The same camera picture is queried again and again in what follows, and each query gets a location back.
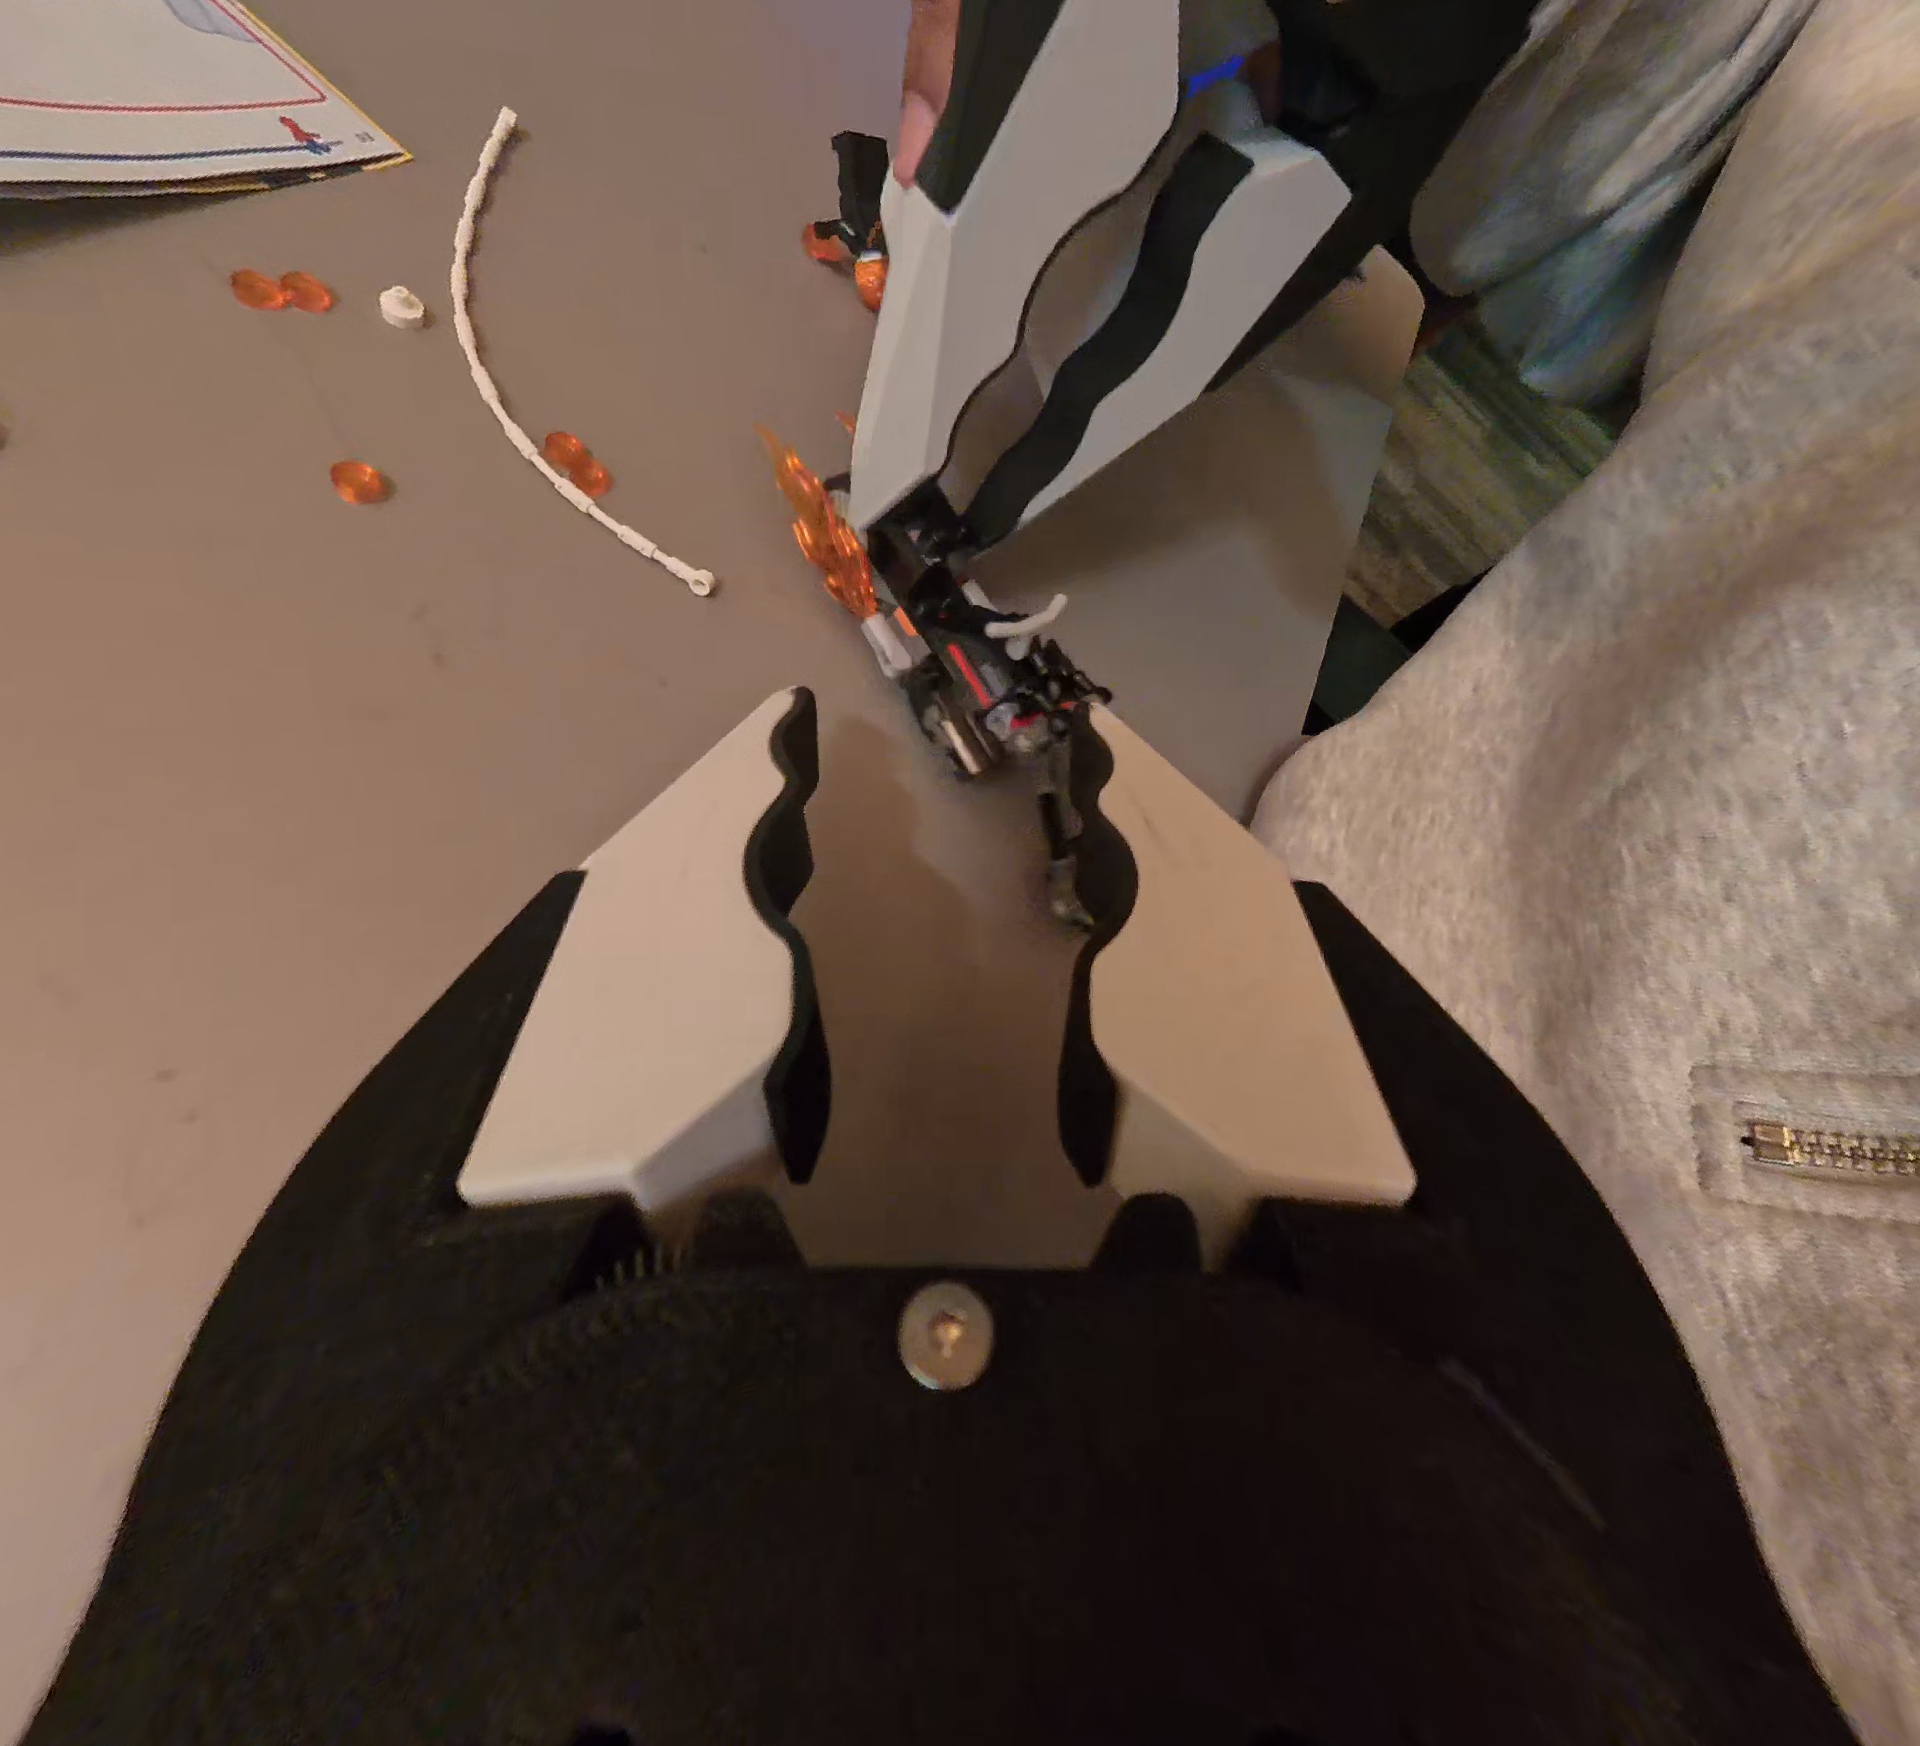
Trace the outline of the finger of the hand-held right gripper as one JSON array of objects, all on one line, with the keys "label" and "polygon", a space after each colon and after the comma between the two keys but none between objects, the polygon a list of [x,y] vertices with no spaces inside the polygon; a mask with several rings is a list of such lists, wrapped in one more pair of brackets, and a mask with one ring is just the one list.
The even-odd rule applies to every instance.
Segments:
[{"label": "finger of the hand-held right gripper", "polygon": [[1010,536],[1201,399],[1347,199],[1298,142],[1201,130],[1152,198],[1080,230],[1024,317],[1040,399],[964,506],[971,541]]},{"label": "finger of the hand-held right gripper", "polygon": [[[1120,198],[1177,103],[1179,0],[1060,0],[998,99],[982,72],[957,84],[916,182],[889,179],[891,268],[862,391],[848,521],[866,532],[948,462],[969,401],[1017,352],[1054,252]],[[935,149],[985,121],[954,198]]]}]

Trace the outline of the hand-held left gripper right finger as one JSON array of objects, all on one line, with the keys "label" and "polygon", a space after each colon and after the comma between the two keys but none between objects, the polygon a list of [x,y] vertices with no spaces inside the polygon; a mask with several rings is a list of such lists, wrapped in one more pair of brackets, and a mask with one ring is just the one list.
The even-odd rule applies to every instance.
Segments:
[{"label": "hand-held left gripper right finger", "polygon": [[1268,1201],[1407,1205],[1412,1163],[1283,862],[1100,702],[1061,799],[1083,938],[1057,1130],[1081,1183],[1176,1199],[1204,1253]]}]

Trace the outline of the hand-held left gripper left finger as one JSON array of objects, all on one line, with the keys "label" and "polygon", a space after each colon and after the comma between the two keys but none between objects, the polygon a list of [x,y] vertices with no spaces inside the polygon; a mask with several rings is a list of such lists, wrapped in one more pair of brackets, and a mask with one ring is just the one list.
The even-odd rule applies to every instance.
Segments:
[{"label": "hand-held left gripper left finger", "polygon": [[780,688],[579,867],[455,1189],[472,1208],[809,1183],[829,1059],[791,909],[811,877],[818,708]]}]

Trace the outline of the black lego motorcycle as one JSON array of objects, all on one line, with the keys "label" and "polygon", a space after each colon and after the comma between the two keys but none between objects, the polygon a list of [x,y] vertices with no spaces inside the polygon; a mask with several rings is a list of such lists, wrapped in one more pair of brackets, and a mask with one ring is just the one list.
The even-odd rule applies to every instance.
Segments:
[{"label": "black lego motorcycle", "polygon": [[1101,804],[1116,774],[1101,716],[1111,694],[1057,642],[1064,595],[1026,614],[996,605],[971,576],[973,535],[936,481],[859,528],[848,472],[821,477],[767,426],[754,432],[801,558],[926,745],[962,781],[1026,781],[1051,916],[1091,949],[1109,944],[1134,913],[1139,870]]}]

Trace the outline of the person's right forearm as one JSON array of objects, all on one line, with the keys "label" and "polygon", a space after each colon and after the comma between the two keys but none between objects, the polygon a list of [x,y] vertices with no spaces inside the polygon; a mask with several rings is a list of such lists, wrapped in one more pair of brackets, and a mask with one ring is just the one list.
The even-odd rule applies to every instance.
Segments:
[{"label": "person's right forearm", "polygon": [[1737,130],[1816,4],[1538,4],[1409,219],[1425,282],[1476,303],[1530,391],[1591,410],[1638,376]]}]

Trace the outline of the black flame-footed lego minifigure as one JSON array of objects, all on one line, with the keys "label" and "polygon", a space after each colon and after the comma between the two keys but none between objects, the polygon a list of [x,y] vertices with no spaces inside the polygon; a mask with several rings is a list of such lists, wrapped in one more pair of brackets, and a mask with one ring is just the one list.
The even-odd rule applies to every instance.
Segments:
[{"label": "black flame-footed lego minifigure", "polygon": [[801,230],[805,255],[849,278],[853,294],[877,313],[889,278],[882,225],[891,146],[873,132],[839,130],[829,138],[835,172],[835,216]]}]

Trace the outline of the lego instruction booklet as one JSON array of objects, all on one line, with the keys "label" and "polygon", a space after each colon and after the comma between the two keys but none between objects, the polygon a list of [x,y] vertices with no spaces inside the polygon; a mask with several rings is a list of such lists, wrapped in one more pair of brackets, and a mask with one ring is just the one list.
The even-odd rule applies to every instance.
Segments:
[{"label": "lego instruction booklet", "polygon": [[247,194],[408,150],[235,0],[1,0],[1,198]]}]

